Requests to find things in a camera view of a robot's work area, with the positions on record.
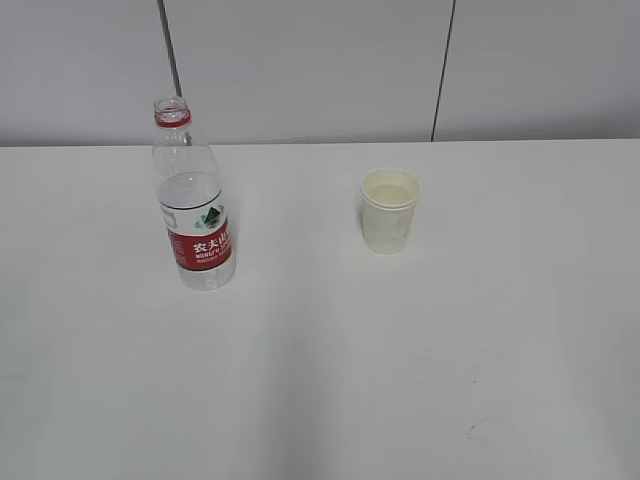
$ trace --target paper cup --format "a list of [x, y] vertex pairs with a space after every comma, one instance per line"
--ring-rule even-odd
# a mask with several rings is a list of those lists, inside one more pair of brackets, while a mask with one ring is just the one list
[[407, 244], [420, 184], [401, 168], [382, 168], [362, 183], [364, 242], [375, 253], [391, 255]]

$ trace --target cup rim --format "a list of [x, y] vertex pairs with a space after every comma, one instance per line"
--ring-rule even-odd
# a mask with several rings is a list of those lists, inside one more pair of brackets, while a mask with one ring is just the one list
[[[378, 173], [378, 172], [381, 172], [381, 171], [384, 171], [384, 170], [387, 170], [387, 171], [392, 170], [392, 171], [400, 172], [400, 173], [403, 173], [403, 174], [408, 175], [411, 178], [413, 178], [413, 180], [415, 180], [416, 184], [418, 185], [418, 193], [416, 194], [416, 196], [412, 200], [410, 200], [408, 202], [405, 202], [405, 203], [401, 203], [399, 205], [385, 205], [384, 203], [376, 202], [374, 199], [372, 199], [367, 194], [367, 192], [365, 191], [364, 183], [367, 180], [367, 178], [369, 178], [371, 175], [373, 175], [375, 173]], [[418, 196], [420, 195], [420, 182], [418, 181], [418, 177], [414, 173], [412, 173], [409, 170], [406, 170], [404, 168], [400, 168], [400, 167], [376, 168], [375, 170], [372, 170], [369, 173], [367, 173], [367, 175], [365, 175], [364, 180], [362, 180], [362, 185], [360, 185], [360, 194], [362, 195], [362, 198], [364, 198], [364, 200], [368, 204], [370, 204], [370, 205], [372, 205], [372, 206], [374, 206], [376, 208], [379, 208], [380, 210], [387, 210], [387, 211], [392, 211], [392, 212], [395, 212], [395, 211], [398, 211], [398, 210], [406, 210], [408, 208], [413, 207], [416, 204], [416, 202], [418, 201]]]

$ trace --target green logo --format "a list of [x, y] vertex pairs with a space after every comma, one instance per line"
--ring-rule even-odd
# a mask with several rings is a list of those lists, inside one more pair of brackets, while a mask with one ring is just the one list
[[209, 207], [209, 211], [206, 215], [200, 215], [200, 219], [193, 224], [196, 228], [210, 228], [214, 229], [220, 223], [220, 219], [222, 217], [222, 213], [224, 212], [224, 207], [222, 205], [218, 205], [218, 209], [214, 207]]

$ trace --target red label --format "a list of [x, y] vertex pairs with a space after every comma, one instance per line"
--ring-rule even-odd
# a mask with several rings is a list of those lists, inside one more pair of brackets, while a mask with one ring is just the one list
[[187, 270], [209, 270], [222, 265], [231, 256], [229, 222], [211, 235], [192, 237], [169, 230], [176, 262]]

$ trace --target wall seam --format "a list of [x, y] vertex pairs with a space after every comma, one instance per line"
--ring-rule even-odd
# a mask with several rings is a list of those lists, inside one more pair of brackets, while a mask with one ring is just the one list
[[449, 60], [449, 47], [451, 46], [451, 32], [453, 32], [453, 17], [456, 14], [456, 0], [451, 1], [451, 17], [449, 17], [449, 30], [447, 32], [447, 41], [444, 47], [444, 57], [442, 59], [442, 70], [440, 72], [440, 84], [438, 85], [438, 98], [436, 100], [436, 109], [433, 114], [433, 123], [431, 125], [431, 142], [436, 136], [436, 128], [438, 126], [438, 115], [440, 114], [440, 101], [442, 100], [442, 89], [444, 87], [444, 79], [447, 72], [447, 62]]

